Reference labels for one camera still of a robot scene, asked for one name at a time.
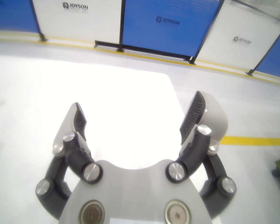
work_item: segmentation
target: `yellow floor line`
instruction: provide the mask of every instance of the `yellow floor line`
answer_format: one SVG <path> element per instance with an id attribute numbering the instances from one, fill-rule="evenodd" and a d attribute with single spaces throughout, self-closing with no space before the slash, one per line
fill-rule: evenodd
<path id="1" fill-rule="evenodd" d="M 58 39 L 58 40 L 74 41 L 74 42 L 87 43 L 87 44 L 95 44 L 95 42 L 89 42 L 89 41 L 84 41 L 84 40 L 76 40 L 76 39 L 69 39 L 69 38 L 59 38 L 59 37 L 49 37 L 49 36 L 46 36 L 46 39 Z"/>
<path id="2" fill-rule="evenodd" d="M 202 60 L 196 60 L 195 62 L 207 63 L 207 64 L 212 64 L 212 65 L 221 66 L 221 67 L 228 67 L 228 68 L 245 71 L 245 72 L 248 71 L 247 69 L 243 69 L 243 68 L 239 68 L 239 67 L 227 66 L 227 65 L 223 65 L 223 64 L 219 64 L 219 63 L 212 63 L 212 62 L 207 62 L 207 61 L 202 61 Z"/>
<path id="3" fill-rule="evenodd" d="M 255 71 L 253 74 L 258 74 L 258 75 L 261 75 L 261 76 L 264 76 L 264 77 L 269 77 L 269 78 L 272 78 L 272 79 L 280 80 L 280 77 L 278 77 L 278 76 L 273 76 L 273 75 L 270 75 L 270 74 L 261 73 L 259 71 Z"/>
<path id="4" fill-rule="evenodd" d="M 21 37 L 38 37 L 40 38 L 38 33 L 34 32 L 22 32 L 22 33 L 10 33 L 10 32 L 5 32 L 5 31 L 0 31 L 0 35 L 6 35 L 6 36 L 21 36 Z"/>
<path id="5" fill-rule="evenodd" d="M 257 79 L 257 80 L 265 81 L 265 82 L 268 82 L 268 83 L 273 83 L 273 84 L 280 85 L 280 83 L 274 82 L 272 80 L 262 79 L 262 78 L 258 78 L 258 77 L 251 77 L 251 76 L 243 74 L 243 73 L 235 73 L 235 72 L 222 70 L 222 69 L 218 69 L 218 68 L 213 68 L 213 67 L 209 67 L 209 66 L 192 65 L 192 64 L 189 64 L 189 63 L 164 60 L 164 59 L 149 57 L 149 56 L 140 56 L 140 55 L 135 55 L 135 54 L 130 54 L 130 53 L 111 51 L 111 50 L 107 50 L 107 49 L 99 49 L 99 48 L 92 48 L 92 47 L 79 46 L 79 45 L 71 45 L 71 44 L 64 44 L 64 43 L 30 41 L 30 40 L 25 40 L 25 39 L 4 39 L 4 38 L 0 38 L 0 40 L 2 40 L 2 41 L 32 42 L 32 43 L 40 43 L 40 44 L 45 44 L 45 45 L 56 45 L 56 46 L 65 46 L 65 47 L 72 47 L 72 48 L 91 49 L 91 50 L 96 50 L 96 51 L 101 51 L 101 52 L 112 53 L 112 54 L 122 54 L 122 55 L 125 55 L 125 56 L 131 56 L 131 57 L 136 57 L 136 58 L 150 59 L 150 60 L 155 60 L 155 61 L 160 61 L 160 62 L 185 65 L 185 66 L 188 66 L 188 67 L 196 67 L 196 68 L 201 68 L 201 69 L 207 69 L 207 70 L 212 70 L 212 71 L 217 71 L 217 72 L 227 73 L 227 74 L 233 74 L 233 75 L 237 75 L 237 76 L 241 76 L 241 77 L 245 77 L 245 78 L 252 78 L 252 79 Z"/>
<path id="6" fill-rule="evenodd" d="M 23 32 L 23 33 L 12 33 L 12 32 L 5 32 L 5 31 L 0 31 L 0 35 L 10 35 L 10 36 L 33 36 L 33 37 L 39 37 L 39 35 L 37 33 L 30 33 L 30 32 Z M 76 40 L 76 39 L 70 39 L 70 38 L 59 38 L 59 37 L 51 37 L 51 36 L 47 36 L 47 39 L 58 39 L 58 40 L 66 40 L 66 41 L 74 41 L 74 42 L 82 42 L 82 43 L 89 43 L 89 44 L 95 44 L 95 42 L 89 42 L 89 41 L 84 41 L 84 40 Z M 159 58 L 151 58 L 148 57 L 148 59 L 152 59 L 152 60 L 161 60 Z M 208 61 L 203 61 L 203 60 L 196 60 L 197 62 L 202 62 L 202 63 L 207 63 L 207 64 L 212 64 L 212 65 L 216 65 L 216 66 L 221 66 L 221 67 L 228 67 L 228 68 L 232 68 L 232 69 L 236 69 L 236 70 L 240 70 L 240 71 L 247 71 L 247 69 L 243 69 L 240 67 L 234 67 L 234 66 L 227 66 L 227 65 L 223 65 L 223 64 L 219 64 L 219 63 L 213 63 L 213 62 L 208 62 Z M 188 65 L 188 63 L 178 63 L 178 62 L 173 62 L 173 61 L 169 61 L 171 63 L 177 63 L 177 64 L 182 64 L 182 65 Z M 280 80 L 280 77 L 278 76 L 273 76 L 273 75 L 269 75 L 266 73 L 262 73 L 259 71 L 255 71 L 255 74 L 264 76 L 264 77 L 269 77 L 269 78 L 273 78 L 273 79 L 277 79 Z"/>
<path id="7" fill-rule="evenodd" d="M 280 145 L 280 138 L 253 138 L 225 136 L 221 145 Z"/>

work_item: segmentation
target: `silver metal plate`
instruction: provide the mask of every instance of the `silver metal plate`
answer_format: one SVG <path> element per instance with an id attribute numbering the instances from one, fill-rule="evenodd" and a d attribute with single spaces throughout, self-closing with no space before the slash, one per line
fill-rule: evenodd
<path id="1" fill-rule="evenodd" d="M 207 209 L 193 183 L 187 179 L 171 183 L 165 169 L 172 160 L 139 170 L 119 168 L 108 161 L 98 161 L 103 177 L 97 184 L 80 180 L 70 196 L 59 224 L 78 224 L 81 207 L 90 200 L 104 206 L 105 221 L 111 218 L 165 222 L 167 204 L 175 199 L 185 203 L 191 212 L 191 224 L 211 224 Z"/>

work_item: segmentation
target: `cart wheel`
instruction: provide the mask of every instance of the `cart wheel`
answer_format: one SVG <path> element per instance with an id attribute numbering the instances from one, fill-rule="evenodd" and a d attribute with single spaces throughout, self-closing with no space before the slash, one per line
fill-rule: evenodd
<path id="1" fill-rule="evenodd" d="M 279 178 L 280 177 L 280 170 L 278 167 L 276 167 L 274 170 L 272 170 L 272 175 L 275 177 L 275 178 Z"/>

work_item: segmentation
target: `joyson logo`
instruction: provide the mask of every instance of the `joyson logo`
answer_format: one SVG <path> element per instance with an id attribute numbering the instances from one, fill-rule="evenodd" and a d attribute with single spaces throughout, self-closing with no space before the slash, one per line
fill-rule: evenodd
<path id="1" fill-rule="evenodd" d="M 251 41 L 235 36 L 233 39 L 233 43 L 244 43 L 245 45 L 249 45 L 251 44 Z"/>
<path id="2" fill-rule="evenodd" d="M 167 19 L 167 18 L 164 18 L 163 20 L 162 20 L 162 17 L 160 17 L 160 16 L 158 16 L 157 17 L 157 19 L 156 19 L 156 22 L 158 22 L 158 23 L 167 23 L 167 24 L 174 24 L 174 25 L 179 25 L 179 21 L 177 21 L 177 20 L 172 20 L 172 19 Z"/>
<path id="3" fill-rule="evenodd" d="M 66 11 L 70 11 L 70 12 L 88 14 L 88 5 L 81 5 L 81 4 L 76 4 L 76 3 L 68 4 L 67 2 L 64 2 L 63 8 Z"/>

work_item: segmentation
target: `white pegboard panel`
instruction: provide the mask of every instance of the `white pegboard panel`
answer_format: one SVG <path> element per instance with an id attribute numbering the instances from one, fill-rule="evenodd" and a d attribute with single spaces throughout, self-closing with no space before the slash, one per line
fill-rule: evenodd
<path id="1" fill-rule="evenodd" d="M 119 43 L 122 0 L 94 0 L 95 39 Z"/>
<path id="2" fill-rule="evenodd" d="M 253 69 L 279 34 L 275 19 L 225 0 L 198 59 Z"/>
<path id="3" fill-rule="evenodd" d="M 47 37 L 119 43 L 121 0 L 33 0 L 33 3 L 41 31 Z"/>

